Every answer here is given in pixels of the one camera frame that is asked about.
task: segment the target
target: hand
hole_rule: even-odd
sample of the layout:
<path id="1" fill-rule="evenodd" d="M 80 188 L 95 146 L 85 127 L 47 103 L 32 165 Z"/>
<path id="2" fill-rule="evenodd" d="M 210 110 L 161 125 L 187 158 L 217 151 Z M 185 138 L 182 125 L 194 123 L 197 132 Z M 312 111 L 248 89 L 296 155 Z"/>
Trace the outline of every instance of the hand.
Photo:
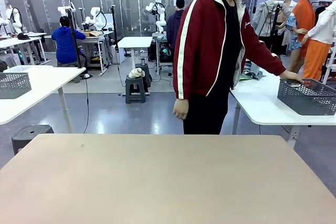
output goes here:
<path id="1" fill-rule="evenodd" d="M 304 29 L 304 28 L 300 28 L 296 30 L 297 34 L 306 34 L 308 32 L 308 30 Z"/>
<path id="2" fill-rule="evenodd" d="M 304 36 L 304 38 L 302 39 L 302 44 L 306 43 L 307 39 L 309 39 L 308 34 L 306 34 L 306 35 Z"/>
<path id="3" fill-rule="evenodd" d="M 176 115 L 178 119 L 185 120 L 187 118 L 188 110 L 188 100 L 176 99 L 173 114 Z"/>
<path id="4" fill-rule="evenodd" d="M 303 80 L 299 77 L 297 73 L 289 72 L 288 70 L 285 70 L 281 75 L 279 75 L 279 77 L 282 79 L 296 80 L 303 83 Z"/>

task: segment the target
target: orange outfit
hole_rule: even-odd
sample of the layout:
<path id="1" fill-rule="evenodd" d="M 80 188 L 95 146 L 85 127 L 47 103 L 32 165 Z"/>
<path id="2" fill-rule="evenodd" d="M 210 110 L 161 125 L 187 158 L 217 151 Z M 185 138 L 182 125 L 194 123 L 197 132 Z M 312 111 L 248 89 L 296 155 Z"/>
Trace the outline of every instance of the orange outfit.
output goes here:
<path id="1" fill-rule="evenodd" d="M 308 0 L 299 0 L 298 4 L 293 9 L 295 19 L 299 28 L 304 28 L 307 31 L 311 30 L 315 26 L 315 12 L 311 3 Z M 304 34 L 298 34 L 299 41 L 302 42 Z M 310 39 L 302 45 L 300 57 L 304 58 L 307 53 Z"/>
<path id="2" fill-rule="evenodd" d="M 321 78 L 322 66 L 328 56 L 331 44 L 310 40 L 308 45 L 307 55 L 304 63 L 303 78 L 315 79 Z"/>

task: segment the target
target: blue jacket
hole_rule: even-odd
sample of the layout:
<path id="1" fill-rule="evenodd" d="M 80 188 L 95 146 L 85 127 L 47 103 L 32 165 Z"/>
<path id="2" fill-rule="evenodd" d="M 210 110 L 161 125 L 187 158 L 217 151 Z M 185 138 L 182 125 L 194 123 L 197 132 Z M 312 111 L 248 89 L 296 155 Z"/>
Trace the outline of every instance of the blue jacket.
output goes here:
<path id="1" fill-rule="evenodd" d="M 76 39 L 85 39 L 86 36 L 75 30 Z M 71 37 L 71 28 L 62 26 L 55 30 L 51 36 L 57 44 L 56 58 L 59 63 L 73 63 L 77 61 L 75 47 Z"/>
<path id="2" fill-rule="evenodd" d="M 180 27 L 182 14 L 183 14 L 183 10 L 177 10 L 168 19 L 167 42 L 168 42 L 168 45 L 171 46 L 171 48 L 175 48 L 177 33 L 179 32 L 178 28 Z"/>

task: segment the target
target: floor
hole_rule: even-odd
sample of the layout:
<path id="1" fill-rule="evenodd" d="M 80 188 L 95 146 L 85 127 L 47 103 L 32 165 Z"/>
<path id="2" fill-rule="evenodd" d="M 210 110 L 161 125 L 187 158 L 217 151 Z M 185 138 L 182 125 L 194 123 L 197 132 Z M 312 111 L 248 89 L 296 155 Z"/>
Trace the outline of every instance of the floor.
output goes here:
<path id="1" fill-rule="evenodd" d="M 285 66 L 289 58 L 283 57 Z M 117 93 L 120 84 L 119 75 L 116 78 L 116 68 L 105 73 L 102 77 L 95 76 L 88 81 L 89 86 L 89 124 L 86 133 L 121 133 L 121 134 L 182 134 L 182 122 L 174 117 L 172 109 L 175 101 L 175 94 L 169 87 L 169 92 L 164 92 L 167 86 L 153 91 L 144 104 L 125 104 L 124 97 Z M 127 74 L 125 67 L 122 76 Z M 65 87 L 74 89 L 75 92 L 66 94 L 69 113 L 75 133 L 83 133 L 87 122 L 86 89 L 82 84 L 69 84 Z M 229 98 L 228 115 L 222 127 L 222 134 L 230 134 L 233 125 L 235 101 Z M 10 123 L 0 125 L 0 167 L 3 167 L 13 156 L 12 143 L 10 141 L 19 129 L 29 124 L 50 124 L 55 133 L 66 133 L 67 128 L 64 122 L 59 98 L 52 94 L 21 116 Z M 247 116 L 241 112 L 237 134 L 272 134 L 280 135 L 283 138 L 288 133 L 281 126 L 261 126 L 252 123 Z M 317 176 L 336 196 L 336 127 L 314 126 L 302 129 L 299 135 L 295 151 L 312 168 Z"/>
<path id="2" fill-rule="evenodd" d="M 142 57 L 146 58 L 147 53 L 142 53 Z M 47 54 L 46 56 L 51 60 L 48 65 L 57 65 L 56 55 Z M 140 57 L 135 58 L 135 63 L 140 63 Z M 160 75 L 156 75 L 156 64 L 148 62 L 150 68 L 150 74 L 153 78 L 150 92 L 174 92 L 173 78 L 168 76 L 168 73 L 172 72 L 171 67 L 165 67 L 160 71 Z M 88 80 L 89 93 L 125 93 L 125 78 L 132 70 L 131 58 L 126 58 L 125 61 L 119 65 L 120 76 L 118 72 L 118 65 L 110 65 L 107 71 L 99 76 L 99 70 L 90 70 L 89 73 L 93 75 L 93 78 Z M 86 83 L 81 81 L 80 83 L 68 83 L 64 86 L 64 93 L 86 93 Z"/>

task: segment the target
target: gray wire basket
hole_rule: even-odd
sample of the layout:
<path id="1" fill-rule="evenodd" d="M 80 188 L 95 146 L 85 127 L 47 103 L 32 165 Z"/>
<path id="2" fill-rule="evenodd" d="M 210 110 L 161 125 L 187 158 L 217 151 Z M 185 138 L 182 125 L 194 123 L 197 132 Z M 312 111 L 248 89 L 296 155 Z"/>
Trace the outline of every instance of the gray wire basket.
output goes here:
<path id="1" fill-rule="evenodd" d="M 0 73 L 0 99 L 15 99 L 32 90 L 28 73 Z"/>
<path id="2" fill-rule="evenodd" d="M 335 115 L 336 90 L 313 79 L 280 80 L 278 99 L 300 115 Z"/>

